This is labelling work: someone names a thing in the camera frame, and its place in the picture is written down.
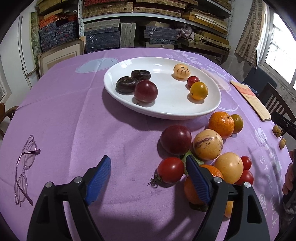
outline dark purple fruit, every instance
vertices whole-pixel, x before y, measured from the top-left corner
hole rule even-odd
[[[132,78],[136,78],[137,80],[141,81],[141,80],[150,80],[151,78],[151,74],[149,71],[147,70],[140,70],[140,69],[137,69],[137,70],[134,70],[132,73],[131,73],[131,77]]]
[[[162,132],[159,141],[167,152],[180,156],[186,154],[190,148],[191,133],[185,126],[174,125]]]
[[[122,93],[132,93],[134,92],[137,83],[137,79],[129,76],[124,76],[117,81],[116,88],[119,92]]]
[[[145,103],[151,103],[155,101],[158,95],[158,90],[156,85],[150,80],[142,80],[136,85],[133,94],[137,100]]]

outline white plate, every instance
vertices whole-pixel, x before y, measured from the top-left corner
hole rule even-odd
[[[182,62],[168,58],[140,57],[132,58],[112,66],[104,76],[104,86],[108,93],[124,106],[152,117],[169,120],[193,119],[213,112],[221,102],[218,85],[201,70],[188,65],[191,75],[197,76],[208,87],[209,94],[204,101],[195,101],[186,88],[187,80],[180,81],[172,77],[173,68]],[[116,91],[116,82],[123,76],[131,76],[136,69],[148,70],[158,89],[153,103],[137,101],[133,94],[121,94]]]

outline tablecloth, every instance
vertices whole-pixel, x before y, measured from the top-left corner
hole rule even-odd
[[[14,202],[16,161],[34,135],[41,153],[26,172],[28,195],[36,203],[48,181],[68,183],[95,167],[103,155],[112,160],[111,176],[90,212],[106,241],[187,241],[198,230],[204,213],[190,209],[183,182],[169,188],[147,186],[159,162],[169,155],[159,146],[161,132],[185,125],[192,138],[210,115],[193,120],[163,120],[136,113],[114,100],[104,89],[103,77],[112,65],[135,57],[156,56],[193,65],[218,84],[222,101],[217,111],[239,114],[243,130],[226,140],[222,153],[249,156],[254,190],[265,213],[271,240],[279,230],[279,201],[288,164],[286,148],[278,147],[273,123],[261,122],[254,110],[229,83],[235,80],[205,57],[178,50],[129,48],[106,50],[65,60],[53,66],[29,92],[16,111],[0,150],[0,211],[20,241],[26,240],[34,207]],[[74,240],[77,231],[66,206]],[[228,221],[217,240],[223,240]]]

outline plate rim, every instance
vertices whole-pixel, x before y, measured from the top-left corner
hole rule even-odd
[[[198,69],[197,67],[192,66],[192,65],[190,65],[190,64],[188,64],[188,63],[184,63],[184,62],[179,61],[179,60],[176,60],[176,59],[165,58],[165,57],[143,56],[143,57],[136,57],[136,58],[129,58],[129,59],[126,59],[126,60],[122,60],[122,61],[116,63],[115,65],[111,66],[111,67],[106,71],[106,73],[104,74],[104,78],[103,78],[103,80],[104,80],[104,88],[105,88],[106,91],[109,93],[109,95],[111,95],[111,96],[112,96],[114,99],[116,99],[118,102],[124,102],[124,103],[125,103],[126,105],[128,105],[128,106],[129,106],[129,105],[134,105],[135,107],[137,106],[137,108],[143,110],[144,112],[151,112],[151,113],[153,113],[153,114],[157,114],[157,115],[166,115],[166,116],[175,116],[175,117],[185,117],[185,118],[186,118],[186,117],[198,117],[198,116],[204,116],[204,115],[207,115],[207,114],[212,113],[213,111],[215,111],[215,110],[219,107],[219,105],[220,105],[220,103],[221,103],[221,101],[222,101],[221,91],[220,91],[220,89],[219,89],[218,84],[213,80],[213,78],[211,78],[211,77],[210,77],[208,74],[206,74],[205,72],[203,72],[203,73],[204,73],[206,76],[208,76],[208,77],[213,81],[213,83],[216,85],[217,89],[219,90],[219,102],[218,102],[218,104],[217,104],[214,108],[212,108],[210,111],[198,112],[198,113],[193,113],[193,114],[173,114],[173,113],[167,113],[167,112],[159,112],[159,111],[155,111],[155,110],[147,110],[145,107],[143,107],[143,106],[141,106],[141,105],[136,105],[136,104],[134,104],[134,103],[130,103],[129,101],[127,101],[127,100],[125,100],[125,99],[122,99],[122,98],[120,98],[119,96],[115,95],[115,94],[112,92],[112,90],[109,90],[108,87],[106,87],[106,86],[107,86],[107,84],[106,84],[106,82],[107,82],[107,79],[106,79],[106,75],[107,75],[107,73],[108,73],[109,71],[111,71],[112,68],[114,68],[116,65],[118,65],[118,64],[120,64],[120,63],[122,63],[122,62],[125,62],[125,61],[128,61],[128,60],[133,60],[133,59],[139,59],[139,58],[170,59],[170,60],[175,60],[175,61],[178,61],[178,62],[180,62],[180,63],[182,63],[182,64],[185,64],[185,65],[188,65],[188,66],[190,66],[190,67],[193,67],[193,68]]]

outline blue gripper pad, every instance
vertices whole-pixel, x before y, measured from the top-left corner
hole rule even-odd
[[[100,161],[99,167],[94,176],[90,180],[86,189],[86,197],[84,201],[89,206],[92,202],[96,201],[102,187],[111,173],[111,159],[106,156]]]
[[[207,176],[204,176],[201,172],[202,167],[198,167],[196,161],[189,155],[186,158],[186,169],[192,180],[194,188],[198,194],[198,197],[206,204],[211,201],[211,182],[206,180]]]

